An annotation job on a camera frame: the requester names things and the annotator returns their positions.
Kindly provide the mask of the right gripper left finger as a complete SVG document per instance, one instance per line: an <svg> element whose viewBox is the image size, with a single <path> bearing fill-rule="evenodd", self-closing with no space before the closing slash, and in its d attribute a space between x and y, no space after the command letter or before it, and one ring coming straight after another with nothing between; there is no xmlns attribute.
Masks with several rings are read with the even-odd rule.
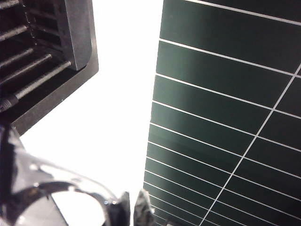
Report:
<svg viewBox="0 0 301 226"><path fill-rule="evenodd" d="M110 205L111 226L130 225L129 192L124 192L115 204Z"/></svg>

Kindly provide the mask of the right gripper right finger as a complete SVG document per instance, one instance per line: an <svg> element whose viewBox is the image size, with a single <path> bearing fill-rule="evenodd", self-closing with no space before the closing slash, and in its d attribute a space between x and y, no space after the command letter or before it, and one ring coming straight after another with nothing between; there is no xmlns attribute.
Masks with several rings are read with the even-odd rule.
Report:
<svg viewBox="0 0 301 226"><path fill-rule="evenodd" d="M154 209L150 195L145 189L139 191L133 214L134 226L154 226Z"/></svg>

